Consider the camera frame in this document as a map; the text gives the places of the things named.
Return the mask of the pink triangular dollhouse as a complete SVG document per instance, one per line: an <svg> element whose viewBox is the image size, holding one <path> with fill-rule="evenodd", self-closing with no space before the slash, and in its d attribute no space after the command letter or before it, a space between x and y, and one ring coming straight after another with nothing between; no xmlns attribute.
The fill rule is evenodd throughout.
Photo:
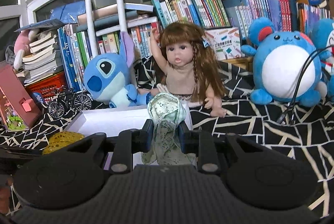
<svg viewBox="0 0 334 224"><path fill-rule="evenodd" d="M1 121L8 131L26 131L33 127L41 111L18 80L11 65L1 62Z"/></svg>

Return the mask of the brown haired baby doll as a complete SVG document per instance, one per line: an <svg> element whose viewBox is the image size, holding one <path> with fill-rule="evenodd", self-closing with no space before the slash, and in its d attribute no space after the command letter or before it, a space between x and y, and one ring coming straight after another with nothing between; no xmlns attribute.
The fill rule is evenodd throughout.
<svg viewBox="0 0 334 224"><path fill-rule="evenodd" d="M192 23L175 22L162 33L151 30L150 48L164 81L153 89L140 89L153 96L168 92L190 104L209 109L212 117L225 117L222 107L226 90L219 77L219 65L203 29Z"/></svg>

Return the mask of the pink white plush toy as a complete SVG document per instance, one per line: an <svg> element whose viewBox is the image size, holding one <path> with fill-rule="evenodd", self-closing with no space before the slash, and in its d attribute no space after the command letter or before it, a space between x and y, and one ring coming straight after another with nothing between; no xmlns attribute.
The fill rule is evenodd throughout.
<svg viewBox="0 0 334 224"><path fill-rule="evenodd" d="M36 40L38 33L39 29L32 29L32 30L23 30L18 35L14 44L15 60L13 68L16 72L18 72L22 66L23 57L30 54L29 45L30 43Z"/></svg>

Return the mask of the row of upright books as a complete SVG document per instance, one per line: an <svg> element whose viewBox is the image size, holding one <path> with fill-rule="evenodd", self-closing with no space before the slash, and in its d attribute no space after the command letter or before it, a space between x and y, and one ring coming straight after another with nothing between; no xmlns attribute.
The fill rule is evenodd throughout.
<svg viewBox="0 0 334 224"><path fill-rule="evenodd" d="M82 12L74 16L72 10ZM290 0L159 0L153 4L125 4L126 27L134 44L135 61L146 62L151 57L149 35L162 23L191 22L208 31L208 37L220 61L243 57L241 43L245 29L239 25L263 15L274 26L289 31L292 28ZM65 5L64 27L58 30L67 84L74 91L84 88L85 68L93 59L88 37L85 2Z"/></svg>

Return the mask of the green gingham floral cloth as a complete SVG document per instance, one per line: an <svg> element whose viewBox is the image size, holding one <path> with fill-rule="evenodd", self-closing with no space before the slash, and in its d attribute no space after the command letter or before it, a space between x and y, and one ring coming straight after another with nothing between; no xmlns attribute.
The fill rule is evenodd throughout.
<svg viewBox="0 0 334 224"><path fill-rule="evenodd" d="M142 162L146 165L193 165L196 155L184 154L177 136L177 128L186 118L181 101L162 92L148 103L147 111L153 120L153 138L150 150L142 153Z"/></svg>

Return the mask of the black white patterned cloth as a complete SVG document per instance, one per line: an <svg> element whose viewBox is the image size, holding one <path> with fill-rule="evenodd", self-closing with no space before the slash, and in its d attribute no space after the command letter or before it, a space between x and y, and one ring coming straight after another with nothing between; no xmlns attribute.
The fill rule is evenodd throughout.
<svg viewBox="0 0 334 224"><path fill-rule="evenodd" d="M151 59L135 64L138 84L151 88L158 77ZM276 119L286 110L284 104L274 101L268 105L255 105L247 94L253 88L253 75L236 65L220 62L220 76L228 91L223 107L225 118L211 118L204 108L191 108L194 128L209 131L219 137L227 133L245 135L247 138L274 149L296 160L306 161L316 173L318 187L309 202L319 217L333 213L333 102L323 101L312 108L295 106L293 125L279 125ZM1 124L1 146L26 147L42 150L49 138L65 130L78 116L69 110L58 120L44 114L37 124L26 132L8 132Z"/></svg>

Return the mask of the stack of white books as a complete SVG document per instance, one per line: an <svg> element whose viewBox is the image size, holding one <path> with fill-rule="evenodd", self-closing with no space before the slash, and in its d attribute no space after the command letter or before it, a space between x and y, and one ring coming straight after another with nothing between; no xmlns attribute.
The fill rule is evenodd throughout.
<svg viewBox="0 0 334 224"><path fill-rule="evenodd" d="M16 72L17 77L23 80L24 86L63 70L61 48L55 30L39 29L36 40L30 43L29 47L30 54L23 57L22 66Z"/></svg>

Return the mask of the red plastic basket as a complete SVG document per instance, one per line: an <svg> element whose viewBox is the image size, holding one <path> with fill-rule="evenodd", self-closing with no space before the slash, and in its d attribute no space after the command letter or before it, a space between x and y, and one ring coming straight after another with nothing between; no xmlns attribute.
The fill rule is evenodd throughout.
<svg viewBox="0 0 334 224"><path fill-rule="evenodd" d="M66 85L65 73L59 72L48 78L30 84L26 86L25 89L34 101L47 104L56 96L57 90Z"/></svg>

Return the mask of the blue round Marill plush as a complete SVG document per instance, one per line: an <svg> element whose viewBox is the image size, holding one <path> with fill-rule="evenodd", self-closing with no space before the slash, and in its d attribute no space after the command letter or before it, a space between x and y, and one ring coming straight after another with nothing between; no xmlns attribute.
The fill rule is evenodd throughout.
<svg viewBox="0 0 334 224"><path fill-rule="evenodd" d="M321 62L317 56L307 67L300 84L298 78L309 55L316 51L312 40L299 31L274 31L272 21L260 17L249 27L251 45L243 45L241 51L253 57L254 90L250 100L267 105L272 100L288 103L296 87L296 102L312 107L320 102L316 90L321 79Z"/></svg>

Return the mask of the miniature black bicycle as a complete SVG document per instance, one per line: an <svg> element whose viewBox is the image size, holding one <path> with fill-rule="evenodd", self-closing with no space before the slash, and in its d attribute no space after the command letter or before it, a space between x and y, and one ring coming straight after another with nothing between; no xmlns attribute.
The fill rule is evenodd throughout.
<svg viewBox="0 0 334 224"><path fill-rule="evenodd" d="M53 119L62 118L70 109L77 112L92 109L93 99L86 90L75 92L73 88L62 86L53 92L55 96L48 102L48 114Z"/></svg>

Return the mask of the blue Doraemon plush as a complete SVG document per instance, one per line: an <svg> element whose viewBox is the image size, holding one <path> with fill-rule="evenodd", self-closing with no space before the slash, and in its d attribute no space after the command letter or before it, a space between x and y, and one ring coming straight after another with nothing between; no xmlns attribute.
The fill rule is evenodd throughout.
<svg viewBox="0 0 334 224"><path fill-rule="evenodd" d="M310 33L310 38L319 54L321 62L321 79L316 87L321 97L333 101L333 20L319 20Z"/></svg>

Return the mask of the white cardboard box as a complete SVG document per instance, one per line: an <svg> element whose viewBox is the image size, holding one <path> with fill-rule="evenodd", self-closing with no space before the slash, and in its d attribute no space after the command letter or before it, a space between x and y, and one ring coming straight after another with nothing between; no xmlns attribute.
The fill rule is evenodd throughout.
<svg viewBox="0 0 334 224"><path fill-rule="evenodd" d="M146 105L129 107L127 109L95 109L80 112L65 131L77 132L84 136L96 132L104 132L107 137L118 136L127 129L142 128L149 113Z"/></svg>

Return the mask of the blue Stitch plush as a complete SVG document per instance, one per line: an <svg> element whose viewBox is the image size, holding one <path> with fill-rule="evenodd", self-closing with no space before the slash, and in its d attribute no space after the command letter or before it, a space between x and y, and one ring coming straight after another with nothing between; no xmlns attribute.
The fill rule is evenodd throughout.
<svg viewBox="0 0 334 224"><path fill-rule="evenodd" d="M134 42L122 31L119 53L100 54L85 68L84 86L92 99L110 108L147 105L152 99L151 93L141 94L131 83L130 68L134 58Z"/></svg>

